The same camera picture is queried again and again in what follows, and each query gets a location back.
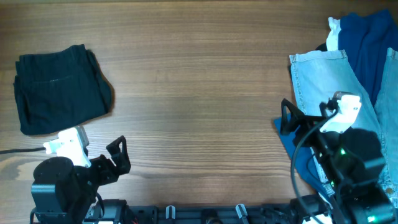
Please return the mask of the black shorts garment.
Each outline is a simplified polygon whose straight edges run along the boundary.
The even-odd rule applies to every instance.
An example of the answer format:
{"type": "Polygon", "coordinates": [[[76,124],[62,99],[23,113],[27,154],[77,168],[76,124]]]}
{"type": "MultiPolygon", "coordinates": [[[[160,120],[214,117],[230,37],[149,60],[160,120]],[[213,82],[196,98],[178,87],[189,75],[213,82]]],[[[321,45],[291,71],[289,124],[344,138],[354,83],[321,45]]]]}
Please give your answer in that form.
{"type": "Polygon", "coordinates": [[[42,135],[110,112],[113,96],[95,55],[84,45],[61,52],[21,55],[14,96],[21,132],[42,135]]]}

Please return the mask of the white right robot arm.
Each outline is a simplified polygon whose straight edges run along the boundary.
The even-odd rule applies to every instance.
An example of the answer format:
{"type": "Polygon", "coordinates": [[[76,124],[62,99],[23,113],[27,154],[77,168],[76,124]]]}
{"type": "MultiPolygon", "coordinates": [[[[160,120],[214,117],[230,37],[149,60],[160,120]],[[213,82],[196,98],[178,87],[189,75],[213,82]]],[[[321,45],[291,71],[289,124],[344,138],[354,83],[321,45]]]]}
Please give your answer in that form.
{"type": "Polygon", "coordinates": [[[321,116],[310,116],[282,100],[280,133],[297,133],[290,172],[302,146],[312,147],[335,192],[330,197],[333,222],[395,223],[396,209],[378,183],[386,165],[378,136],[352,127],[360,107],[358,96],[347,95],[320,103],[321,116]]]}

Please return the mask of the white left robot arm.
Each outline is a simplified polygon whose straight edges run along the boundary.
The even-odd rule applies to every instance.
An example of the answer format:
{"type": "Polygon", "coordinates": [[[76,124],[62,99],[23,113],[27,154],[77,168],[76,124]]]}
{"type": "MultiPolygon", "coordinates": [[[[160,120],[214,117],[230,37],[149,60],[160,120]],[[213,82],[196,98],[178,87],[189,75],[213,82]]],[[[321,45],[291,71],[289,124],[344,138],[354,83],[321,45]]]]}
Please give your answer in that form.
{"type": "Polygon", "coordinates": [[[34,170],[31,194],[35,202],[29,222],[38,223],[131,223],[125,200],[103,200],[102,185],[117,182],[130,172],[126,138],[106,146],[111,155],[91,159],[90,167],[75,166],[67,157],[52,157],[34,170]]]}

